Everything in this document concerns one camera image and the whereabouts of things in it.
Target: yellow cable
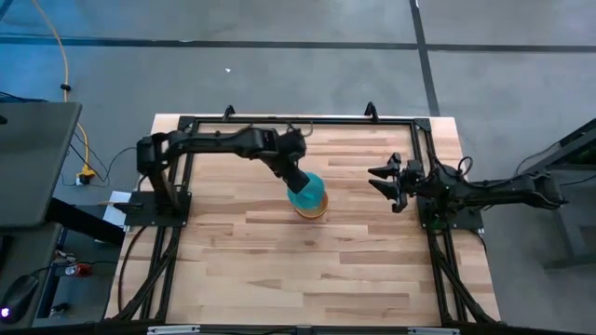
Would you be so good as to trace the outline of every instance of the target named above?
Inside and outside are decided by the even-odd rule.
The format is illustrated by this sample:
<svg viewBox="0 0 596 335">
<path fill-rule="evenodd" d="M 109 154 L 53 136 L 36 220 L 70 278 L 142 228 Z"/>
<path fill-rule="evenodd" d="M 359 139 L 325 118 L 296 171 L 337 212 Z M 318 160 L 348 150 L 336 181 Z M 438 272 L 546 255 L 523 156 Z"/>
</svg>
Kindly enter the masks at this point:
<svg viewBox="0 0 596 335">
<path fill-rule="evenodd" d="M 48 28 L 52 31 L 54 38 L 56 38 L 56 42 L 58 42 L 58 46 L 60 47 L 60 53 L 62 54 L 62 60 L 64 61 L 64 84 L 68 85 L 68 76 L 69 76 L 68 59 L 66 58 L 66 51 L 64 50 L 64 46 L 62 45 L 60 36 L 58 35 L 58 32 L 56 32 L 56 28 L 54 28 L 54 25 L 49 20 L 49 17 L 46 15 L 46 12 L 44 11 L 44 9 L 42 9 L 42 7 L 39 6 L 39 4 L 37 4 L 37 0 L 31 0 L 31 2 L 34 3 L 35 8 L 37 8 L 37 11 L 39 12 L 39 14 L 41 14 L 42 18 L 44 18 L 44 21 L 46 22 Z M 63 89 L 62 92 L 64 93 L 64 102 L 68 102 L 68 91 L 66 89 Z M 80 123 L 77 122 L 76 126 L 81 130 L 81 133 L 83 133 L 83 141 L 85 143 L 85 165 L 83 166 L 81 173 L 84 175 L 94 176 L 95 172 L 88 165 L 89 146 L 88 146 L 88 140 L 87 140 L 87 133 L 85 132 L 85 130 L 83 129 L 83 126 L 81 126 Z"/>
</svg>

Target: teal object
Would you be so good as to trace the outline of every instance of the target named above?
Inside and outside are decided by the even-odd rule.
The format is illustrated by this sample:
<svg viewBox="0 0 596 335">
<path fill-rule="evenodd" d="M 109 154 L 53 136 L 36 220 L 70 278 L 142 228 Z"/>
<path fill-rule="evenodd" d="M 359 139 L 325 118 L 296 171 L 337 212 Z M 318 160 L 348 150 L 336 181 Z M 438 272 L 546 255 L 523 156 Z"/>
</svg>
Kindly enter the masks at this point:
<svg viewBox="0 0 596 335">
<path fill-rule="evenodd" d="M 305 172 L 310 181 L 299 193 L 288 189 L 288 198 L 291 205 L 299 209 L 316 209 L 323 201 L 325 194 L 325 183 L 323 179 L 312 172 Z"/>
</svg>

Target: wooden tabletop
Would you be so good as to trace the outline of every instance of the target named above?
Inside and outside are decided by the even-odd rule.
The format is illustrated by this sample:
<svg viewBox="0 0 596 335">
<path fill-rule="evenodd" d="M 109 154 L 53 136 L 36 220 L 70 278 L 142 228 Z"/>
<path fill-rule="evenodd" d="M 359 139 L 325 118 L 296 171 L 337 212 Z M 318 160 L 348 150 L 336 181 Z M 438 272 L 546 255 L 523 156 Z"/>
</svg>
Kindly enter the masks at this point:
<svg viewBox="0 0 596 335">
<path fill-rule="evenodd" d="M 174 130 L 178 118 L 158 114 L 153 132 Z M 438 158 L 456 165 L 462 151 L 454 119 L 435 117 L 431 124 Z M 203 124 L 199 131 L 240 127 Z M 427 238 L 415 201 L 394 214 L 390 202 L 367 182 L 367 168 L 383 166 L 393 152 L 404 160 L 413 157 L 410 130 L 315 125 L 306 142 L 300 168 L 325 181 L 330 200 L 327 213 L 315 221 L 293 211 L 285 184 L 262 162 L 232 154 L 195 156 L 193 206 L 182 232 L 168 323 L 440 324 Z M 133 234 L 127 234 L 120 260 Z M 156 228 L 147 228 L 133 247 L 123 278 L 125 304 L 147 275 L 155 234 Z M 455 231 L 454 245 L 463 282 L 488 315 L 498 319 L 480 240 Z M 118 276 L 119 268 L 106 317 L 117 312 Z M 446 287 L 455 315 L 453 293 Z"/>
</svg>

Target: gray floor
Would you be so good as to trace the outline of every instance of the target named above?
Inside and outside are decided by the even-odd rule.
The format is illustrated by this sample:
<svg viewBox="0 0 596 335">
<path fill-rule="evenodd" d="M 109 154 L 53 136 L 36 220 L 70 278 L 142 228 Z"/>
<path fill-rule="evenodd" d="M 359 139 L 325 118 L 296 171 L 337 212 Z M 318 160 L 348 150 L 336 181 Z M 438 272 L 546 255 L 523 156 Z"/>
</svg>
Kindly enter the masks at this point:
<svg viewBox="0 0 596 335">
<path fill-rule="evenodd" d="M 406 0 L 40 0 L 64 35 L 254 41 L 415 42 Z M 596 45 L 590 0 L 419 0 L 429 43 Z M 46 34 L 30 2 L 16 0 L 0 34 Z M 417 51 L 67 47 L 73 101 L 104 161 L 146 134 L 156 113 L 429 115 Z M 593 118 L 596 54 L 431 52 L 440 113 L 454 116 L 472 179 L 509 176 L 520 160 Z M 58 101 L 54 46 L 0 45 L 0 89 Z M 71 154 L 64 176 L 80 169 Z M 133 154 L 112 185 L 58 185 L 93 204 L 135 181 Z M 596 268 L 545 273 L 563 256 L 545 211 L 507 206 L 484 214 L 503 320 L 596 332 Z"/>
</svg>

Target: wooden table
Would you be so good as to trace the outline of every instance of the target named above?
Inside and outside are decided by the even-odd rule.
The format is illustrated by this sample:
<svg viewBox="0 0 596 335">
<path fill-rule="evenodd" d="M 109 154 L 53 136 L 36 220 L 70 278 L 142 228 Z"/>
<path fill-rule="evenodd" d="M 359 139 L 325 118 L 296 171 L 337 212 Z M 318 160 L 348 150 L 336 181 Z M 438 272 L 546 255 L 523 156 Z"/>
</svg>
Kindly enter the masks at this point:
<svg viewBox="0 0 596 335">
<path fill-rule="evenodd" d="M 152 131 L 172 131 L 178 119 L 178 114 L 158 114 Z M 439 159 L 456 166 L 462 151 L 454 119 L 435 117 L 431 124 Z M 203 124 L 199 131 L 240 127 Z M 410 130 L 315 125 L 306 142 L 300 167 L 319 174 L 330 198 L 328 212 L 316 221 L 292 210 L 285 184 L 262 162 L 232 154 L 195 156 L 193 207 L 178 251 L 168 323 L 440 324 L 415 201 L 394 214 L 390 202 L 367 182 L 372 177 L 367 168 L 384 165 L 393 152 L 404 160 L 413 157 Z M 124 277 L 125 304 L 147 275 L 155 234 L 156 228 L 147 228 L 133 247 Z M 120 260 L 132 236 L 127 235 Z M 481 242 L 470 232 L 455 231 L 454 245 L 463 282 L 498 319 Z M 106 317 L 116 313 L 117 279 Z M 446 287 L 455 315 L 451 286 Z M 160 284 L 157 289 L 152 314 Z"/>
</svg>

